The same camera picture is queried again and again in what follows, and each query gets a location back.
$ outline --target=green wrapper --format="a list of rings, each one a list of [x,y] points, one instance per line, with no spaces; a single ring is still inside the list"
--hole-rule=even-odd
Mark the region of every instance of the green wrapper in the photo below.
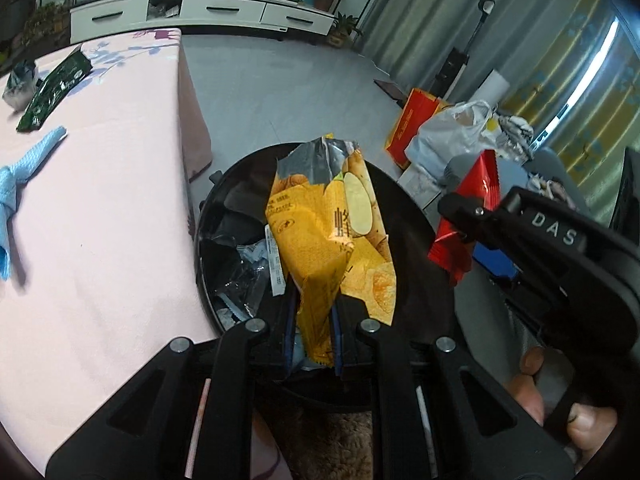
[[[80,51],[80,45],[69,54],[36,90],[24,115],[20,118],[16,130],[32,132],[39,130],[45,119],[58,106],[58,103],[91,72],[91,62]]]

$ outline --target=silver bolt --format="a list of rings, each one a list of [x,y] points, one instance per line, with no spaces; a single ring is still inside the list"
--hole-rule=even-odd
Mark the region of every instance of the silver bolt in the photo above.
[[[365,332],[369,332],[370,334],[373,334],[374,332],[377,332],[378,330],[380,330],[380,322],[371,318],[363,319],[360,322],[360,328],[363,329]]]
[[[436,346],[443,352],[453,352],[456,349],[456,342],[450,337],[439,337]]]
[[[264,322],[263,319],[260,319],[259,317],[254,317],[253,319],[250,319],[244,324],[244,327],[249,332],[255,332],[255,333],[260,332],[265,326],[267,326],[267,324]]]
[[[169,343],[169,348],[173,350],[175,353],[181,354],[187,348],[189,348],[190,345],[191,345],[191,342],[187,338],[176,337],[175,339],[172,339],[172,341]]]

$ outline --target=gold patterned curtain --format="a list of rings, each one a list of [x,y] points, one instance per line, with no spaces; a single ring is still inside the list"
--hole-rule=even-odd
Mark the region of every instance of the gold patterned curtain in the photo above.
[[[542,131],[577,87],[614,19],[609,0],[579,0],[531,76],[502,108]],[[558,153],[592,214],[603,224],[613,212],[625,146],[640,148],[639,72],[640,60],[618,28],[595,78],[546,143]]]

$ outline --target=floor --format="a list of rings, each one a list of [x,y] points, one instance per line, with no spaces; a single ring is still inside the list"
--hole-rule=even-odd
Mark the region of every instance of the floor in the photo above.
[[[349,50],[244,36],[184,36],[191,78],[209,128],[213,162],[191,184],[194,204],[207,178],[255,150],[333,132],[356,140],[366,159],[398,177],[384,150],[400,113],[374,83],[388,80]]]

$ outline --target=paper roll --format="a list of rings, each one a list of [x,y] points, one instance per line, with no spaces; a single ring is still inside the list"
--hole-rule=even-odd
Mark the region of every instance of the paper roll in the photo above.
[[[509,82],[503,78],[495,70],[491,70],[491,73],[487,76],[484,82],[479,86],[478,90],[474,92],[469,101],[486,101],[489,106],[494,107],[509,91]]]

